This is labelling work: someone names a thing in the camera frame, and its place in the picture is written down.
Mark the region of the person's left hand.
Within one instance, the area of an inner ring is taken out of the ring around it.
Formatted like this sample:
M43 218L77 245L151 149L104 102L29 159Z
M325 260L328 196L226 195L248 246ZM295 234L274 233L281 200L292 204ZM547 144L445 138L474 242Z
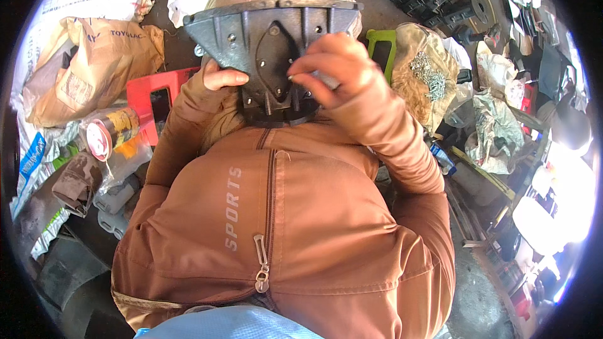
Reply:
M248 81L249 77L244 72L222 69L213 59L203 68L203 84L211 91L219 91L224 87L239 87Z

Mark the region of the person's right hand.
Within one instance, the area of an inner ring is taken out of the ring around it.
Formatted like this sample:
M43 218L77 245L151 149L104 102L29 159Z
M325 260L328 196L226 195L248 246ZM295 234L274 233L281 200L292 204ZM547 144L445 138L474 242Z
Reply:
M314 41L287 71L325 109L335 109L369 88L388 88L364 44L339 32Z

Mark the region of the black cast metal housing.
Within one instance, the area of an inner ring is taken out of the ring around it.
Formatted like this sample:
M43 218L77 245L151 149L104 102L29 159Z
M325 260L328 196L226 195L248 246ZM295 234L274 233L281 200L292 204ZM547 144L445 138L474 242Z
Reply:
M216 63L244 72L237 111L245 123L268 129L313 119L320 104L286 72L325 34L349 30L362 3L338 0L263 0L186 15L186 33Z

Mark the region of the green plastic stool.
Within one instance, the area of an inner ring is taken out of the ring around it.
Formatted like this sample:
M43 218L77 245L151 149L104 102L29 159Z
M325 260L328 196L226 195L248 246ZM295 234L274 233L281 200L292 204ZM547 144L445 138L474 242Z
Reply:
M388 84L391 84L397 52L396 31L369 29L366 32L366 39L369 57L380 66Z

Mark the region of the dirty sack of screws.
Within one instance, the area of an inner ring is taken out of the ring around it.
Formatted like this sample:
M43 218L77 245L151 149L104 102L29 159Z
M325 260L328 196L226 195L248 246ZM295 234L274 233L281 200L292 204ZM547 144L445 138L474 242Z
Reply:
M390 86L406 102L409 113L427 132L434 133L456 98L459 64L433 30L409 22L399 25L395 31L397 52ZM427 86L414 77L408 66L419 51L424 51L433 68L446 78L446 94L436 102L425 97Z

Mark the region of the pile of metal screws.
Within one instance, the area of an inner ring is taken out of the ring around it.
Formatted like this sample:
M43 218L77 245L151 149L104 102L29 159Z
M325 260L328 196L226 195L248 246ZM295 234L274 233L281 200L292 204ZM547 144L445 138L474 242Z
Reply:
M430 102L436 102L445 96L446 78L442 72L433 68L429 56L424 51L419 51L408 66L414 77L427 86L425 97Z

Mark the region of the person's body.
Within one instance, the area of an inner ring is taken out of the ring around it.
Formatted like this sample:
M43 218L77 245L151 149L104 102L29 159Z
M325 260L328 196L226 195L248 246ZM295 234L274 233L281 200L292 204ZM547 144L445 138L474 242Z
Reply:
M112 267L134 329L260 298L326 338L431 339L455 290L448 201L335 126L244 129L145 186Z

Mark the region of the red plastic stool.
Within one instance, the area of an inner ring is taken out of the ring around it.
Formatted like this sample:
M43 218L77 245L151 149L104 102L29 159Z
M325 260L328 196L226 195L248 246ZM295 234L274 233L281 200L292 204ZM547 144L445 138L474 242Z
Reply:
M156 146L170 110L183 84L200 67L155 73L127 82L127 102L138 115L140 130Z

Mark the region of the clear plastic bag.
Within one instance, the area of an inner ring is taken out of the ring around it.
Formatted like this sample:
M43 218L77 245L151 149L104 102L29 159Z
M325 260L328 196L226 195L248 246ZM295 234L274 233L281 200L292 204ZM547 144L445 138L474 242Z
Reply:
M79 135L84 141L88 153L91 154L85 139L85 125L92 119L92 116L101 109L96 110L81 120L79 124ZM137 171L141 165L150 161L153 155L151 146L148 144L147 137L139 130L139 133L122 146L115 148L105 162L100 162L102 171L102 182L98 189L100 194L106 193L111 187L122 184L125 179Z

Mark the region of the brown paper sack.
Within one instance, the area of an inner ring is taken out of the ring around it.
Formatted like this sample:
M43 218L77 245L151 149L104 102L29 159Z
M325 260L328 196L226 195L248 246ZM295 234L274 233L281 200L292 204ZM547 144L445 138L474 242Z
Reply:
M114 19L61 19L22 90L24 117L58 127L109 107L129 80L163 65L163 32Z

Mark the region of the can with red white cap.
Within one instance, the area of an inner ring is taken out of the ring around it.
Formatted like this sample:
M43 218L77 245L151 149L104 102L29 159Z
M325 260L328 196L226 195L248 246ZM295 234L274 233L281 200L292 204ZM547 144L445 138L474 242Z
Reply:
M134 138L140 130L137 113L129 108L102 110L85 125L85 139L91 154L105 162L113 150Z

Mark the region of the grey plastic parts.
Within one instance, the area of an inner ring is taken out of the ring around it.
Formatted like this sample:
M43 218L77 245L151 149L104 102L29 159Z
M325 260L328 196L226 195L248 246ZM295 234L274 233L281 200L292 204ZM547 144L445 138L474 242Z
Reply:
M97 208L97 221L106 232L121 240L128 228L133 210L140 195L140 179L128 176L125 181L111 187L106 193L95 196L93 204Z

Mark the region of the cluttered shelf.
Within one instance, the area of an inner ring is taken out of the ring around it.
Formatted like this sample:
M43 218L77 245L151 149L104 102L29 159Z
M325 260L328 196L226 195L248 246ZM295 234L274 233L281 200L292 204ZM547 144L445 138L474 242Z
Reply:
M462 245L479 255L514 339L534 339L574 279L595 210L599 151L590 91L567 12L553 0L507 0L504 57L476 46L474 81L506 102L526 146L510 175L487 173L452 146L456 176L495 188L499 211L481 219L461 198L452 212Z

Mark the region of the white woven sack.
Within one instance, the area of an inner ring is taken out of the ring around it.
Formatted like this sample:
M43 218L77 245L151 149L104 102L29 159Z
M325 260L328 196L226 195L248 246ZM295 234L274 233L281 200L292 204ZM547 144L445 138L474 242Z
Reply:
M10 104L19 105L24 83L32 74L41 51L61 19L66 17L116 19L140 23L154 5L152 0L42 0L25 27L14 65Z

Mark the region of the blue white plastic bag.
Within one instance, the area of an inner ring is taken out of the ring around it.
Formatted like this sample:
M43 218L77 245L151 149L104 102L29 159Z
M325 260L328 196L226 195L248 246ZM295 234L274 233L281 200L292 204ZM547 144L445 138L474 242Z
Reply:
M10 212L22 252L38 259L48 252L50 242L69 218L51 191L51 177L58 177L60 167L79 153L73 143L79 135L79 121L59 128L37 128L21 119L18 124L18 184Z

